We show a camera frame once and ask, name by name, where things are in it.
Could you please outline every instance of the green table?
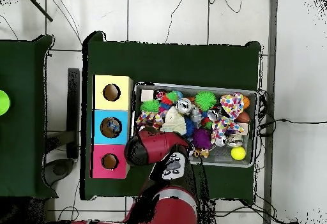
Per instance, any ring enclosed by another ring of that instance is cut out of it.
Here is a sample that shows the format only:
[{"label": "green table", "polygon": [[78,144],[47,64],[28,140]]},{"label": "green table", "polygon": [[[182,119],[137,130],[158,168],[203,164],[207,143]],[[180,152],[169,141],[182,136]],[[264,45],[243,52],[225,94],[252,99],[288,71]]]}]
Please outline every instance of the green table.
[{"label": "green table", "polygon": [[42,179],[45,159],[45,54],[52,36],[0,40],[0,89],[11,106],[0,116],[0,196],[56,197]]},{"label": "green table", "polygon": [[[126,179],[89,177],[92,75],[126,75],[138,81],[257,90],[258,42],[230,45],[160,45],[103,41],[102,32],[83,43],[81,198],[135,196],[152,166],[131,167]],[[196,175],[200,166],[194,166]],[[210,198],[239,198],[252,203],[254,166],[205,166]]]}]

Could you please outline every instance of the yellow cube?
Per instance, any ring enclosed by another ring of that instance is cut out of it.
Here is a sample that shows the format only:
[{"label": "yellow cube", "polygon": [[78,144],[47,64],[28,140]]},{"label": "yellow cube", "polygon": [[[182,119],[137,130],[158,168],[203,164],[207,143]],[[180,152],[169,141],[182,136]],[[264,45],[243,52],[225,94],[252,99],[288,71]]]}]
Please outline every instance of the yellow cube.
[{"label": "yellow cube", "polygon": [[127,76],[95,75],[95,109],[130,110],[133,81]]}]

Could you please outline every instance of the yellow ball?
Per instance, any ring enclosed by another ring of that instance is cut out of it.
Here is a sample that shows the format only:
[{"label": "yellow ball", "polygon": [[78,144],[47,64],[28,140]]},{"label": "yellow ball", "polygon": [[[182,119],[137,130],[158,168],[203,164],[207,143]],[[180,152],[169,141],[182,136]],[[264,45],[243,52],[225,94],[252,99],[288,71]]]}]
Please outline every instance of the yellow ball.
[{"label": "yellow ball", "polygon": [[243,147],[239,146],[232,148],[231,155],[235,160],[242,160],[245,157],[246,152]]}]

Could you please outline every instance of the blue cube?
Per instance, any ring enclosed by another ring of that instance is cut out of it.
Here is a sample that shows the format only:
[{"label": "blue cube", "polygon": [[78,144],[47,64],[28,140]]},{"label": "blue cube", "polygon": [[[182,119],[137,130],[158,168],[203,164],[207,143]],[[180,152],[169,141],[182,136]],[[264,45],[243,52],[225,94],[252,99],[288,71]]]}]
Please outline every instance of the blue cube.
[{"label": "blue cube", "polygon": [[[117,126],[107,122],[107,118],[114,118],[119,122],[120,133],[115,137],[106,137],[100,130],[102,127],[111,126],[114,131]],[[129,136],[129,115],[124,110],[95,110],[95,138],[94,144],[126,144]]]}]

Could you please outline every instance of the plastic bin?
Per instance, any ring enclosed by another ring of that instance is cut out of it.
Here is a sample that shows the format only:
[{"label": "plastic bin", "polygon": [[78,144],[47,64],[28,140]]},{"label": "plastic bin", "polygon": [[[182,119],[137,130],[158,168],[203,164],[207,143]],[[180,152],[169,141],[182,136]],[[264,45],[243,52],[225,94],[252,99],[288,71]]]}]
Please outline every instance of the plastic bin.
[{"label": "plastic bin", "polygon": [[[181,91],[184,97],[195,96],[200,91],[211,91],[213,92],[217,99],[225,94],[234,94],[239,92],[247,96],[250,100],[250,106],[247,108],[247,113],[250,116],[250,123],[248,124],[248,135],[243,136],[243,147],[247,152],[243,160],[234,160],[231,157],[231,148],[215,147],[209,152],[207,158],[203,158],[204,165],[214,165],[214,166],[224,166],[224,167],[239,167],[248,168],[254,164],[255,161],[255,147],[256,147],[256,128],[258,123],[258,110],[259,110],[259,98],[257,92],[248,90],[236,90],[236,89],[222,89],[214,87],[199,87],[199,86],[181,86],[173,84],[158,84],[158,83],[136,83],[133,90],[133,107],[132,107],[132,126],[131,126],[131,136],[135,130],[135,122],[138,118],[141,106],[141,89],[145,90],[155,90],[155,89],[165,89],[167,91]],[[191,156],[190,161],[192,164],[198,164],[201,162],[200,158]]]}]

